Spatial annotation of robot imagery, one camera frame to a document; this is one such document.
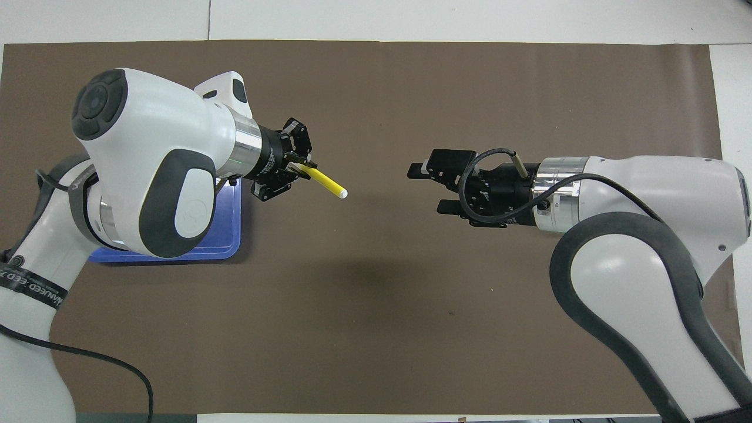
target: yellow pen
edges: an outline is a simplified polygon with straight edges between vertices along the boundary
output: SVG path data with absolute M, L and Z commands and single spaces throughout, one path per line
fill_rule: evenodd
M 323 173 L 321 173 L 319 169 L 314 169 L 312 167 L 308 167 L 306 165 L 302 165 L 299 163 L 291 163 L 291 164 L 295 165 L 302 172 L 307 173 L 308 176 L 311 177 L 311 179 L 314 179 L 319 184 L 322 184 L 327 190 L 329 190 L 331 193 L 338 196 L 339 198 L 345 198 L 347 196 L 347 190 L 345 190 L 340 184 L 334 182 L 329 176 L 326 176 Z

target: black cable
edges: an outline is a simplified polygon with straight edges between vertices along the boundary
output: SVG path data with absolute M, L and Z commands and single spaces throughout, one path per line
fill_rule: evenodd
M 144 383 L 146 386 L 146 392 L 147 396 L 149 397 L 149 413 L 147 414 L 147 423 L 151 423 L 151 418 L 154 414 L 154 392 L 151 389 L 151 382 L 149 382 L 149 378 L 146 377 L 139 369 L 133 367 L 132 365 L 126 363 L 125 361 L 118 360 L 114 357 L 110 357 L 109 355 L 99 354 L 98 352 L 89 351 L 86 349 L 81 348 L 75 348 L 67 345 L 62 344 L 56 344 L 54 342 L 49 341 L 43 341 L 41 339 L 32 338 L 31 336 L 24 335 L 23 333 L 18 333 L 15 330 L 8 329 L 7 327 L 0 324 L 0 333 L 2 333 L 5 336 L 9 336 L 10 338 L 17 339 L 21 342 L 26 342 L 28 344 L 40 346 L 43 348 L 49 348 L 54 349 L 57 351 L 62 352 L 68 352 L 71 354 L 78 354 L 83 355 L 85 357 L 91 357 L 96 358 L 98 360 L 107 361 L 108 363 L 116 364 L 117 366 L 120 366 L 130 372 L 133 372 L 136 376 L 138 376 L 139 379 Z
M 37 177 L 40 178 L 45 184 L 51 185 L 57 188 L 58 190 L 68 192 L 68 187 L 66 187 L 65 185 L 61 185 L 58 181 L 55 181 L 54 179 L 52 179 L 51 176 L 42 172 L 42 169 L 36 169 L 34 173 L 36 173 Z
M 653 211 L 652 208 L 650 208 L 647 204 L 645 204 L 642 200 L 640 200 L 635 194 L 633 194 L 631 191 L 627 190 L 625 187 L 622 187 L 617 182 L 606 178 L 605 176 L 596 175 L 594 173 L 580 173 L 577 175 L 570 176 L 568 178 L 564 178 L 561 181 L 555 183 L 550 188 L 548 188 L 545 192 L 543 192 L 541 195 L 537 196 L 534 199 L 531 199 L 524 205 L 516 208 L 515 210 L 512 210 L 510 212 L 501 214 L 501 215 L 495 215 L 495 216 L 483 216 L 478 213 L 476 213 L 468 204 L 467 197 L 465 195 L 465 186 L 467 185 L 468 178 L 470 174 L 475 169 L 475 166 L 484 158 L 488 156 L 492 156 L 494 154 L 500 154 L 504 153 L 507 154 L 509 157 L 514 157 L 517 155 L 512 150 L 509 150 L 507 148 L 494 148 L 492 150 L 488 150 L 484 153 L 478 154 L 471 162 L 470 164 L 465 168 L 465 171 L 462 172 L 462 176 L 459 178 L 459 183 L 457 185 L 457 190 L 459 191 L 459 204 L 462 206 L 462 210 L 465 212 L 465 214 L 468 215 L 469 218 L 473 219 L 474 221 L 483 222 L 487 224 L 500 224 L 504 223 L 506 221 L 509 221 L 510 219 L 514 219 L 517 216 L 521 216 L 522 214 L 526 213 L 531 208 L 537 206 L 538 204 L 541 204 L 543 201 L 546 200 L 549 196 L 553 195 L 558 189 L 561 187 L 564 187 L 568 184 L 571 184 L 574 181 L 581 181 L 583 179 L 590 179 L 593 181 L 598 181 L 603 184 L 608 185 L 609 187 L 614 188 L 616 191 L 619 191 L 622 195 L 624 195 L 626 198 L 631 200 L 633 203 L 635 203 L 639 208 L 642 209 L 645 214 L 650 216 L 651 218 L 664 223 L 663 220 L 656 214 L 656 212 Z

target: black mount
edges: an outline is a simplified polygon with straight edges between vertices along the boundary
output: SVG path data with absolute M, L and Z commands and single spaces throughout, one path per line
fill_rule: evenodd
M 259 163 L 245 178 L 254 181 L 253 195 L 261 201 L 272 199 L 292 187 L 298 178 L 311 179 L 308 174 L 298 172 L 290 163 L 298 163 L 311 168 L 318 165 L 308 159 L 313 149 L 308 129 L 297 119 L 290 118 L 284 129 L 271 130 L 260 127 L 263 149 Z
M 430 179 L 448 190 L 459 192 L 459 178 L 478 154 L 470 150 L 437 148 L 425 163 L 412 163 L 408 170 L 410 179 Z M 540 163 L 525 163 L 529 176 L 522 179 L 512 163 L 503 163 L 492 170 L 477 169 L 465 184 L 468 204 L 480 215 L 493 216 L 509 212 L 530 201 L 532 181 Z M 508 224 L 535 226 L 532 213 L 512 221 L 487 224 L 468 217 L 459 200 L 443 199 L 436 208 L 440 215 L 454 215 L 466 219 L 473 227 L 507 227 Z

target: black strap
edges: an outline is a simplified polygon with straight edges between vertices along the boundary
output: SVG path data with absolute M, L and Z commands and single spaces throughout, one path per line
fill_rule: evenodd
M 695 423 L 749 423 L 750 421 L 752 421 L 752 404 L 695 419 Z
M 7 288 L 57 310 L 68 290 L 22 267 L 0 263 L 0 287 Z

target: round button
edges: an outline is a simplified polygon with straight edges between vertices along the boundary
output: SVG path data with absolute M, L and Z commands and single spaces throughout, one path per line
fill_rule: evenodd
M 106 104 L 107 89 L 102 85 L 95 85 L 87 90 L 81 99 L 81 103 L 79 104 L 81 116 L 86 119 L 96 117 L 105 108 Z

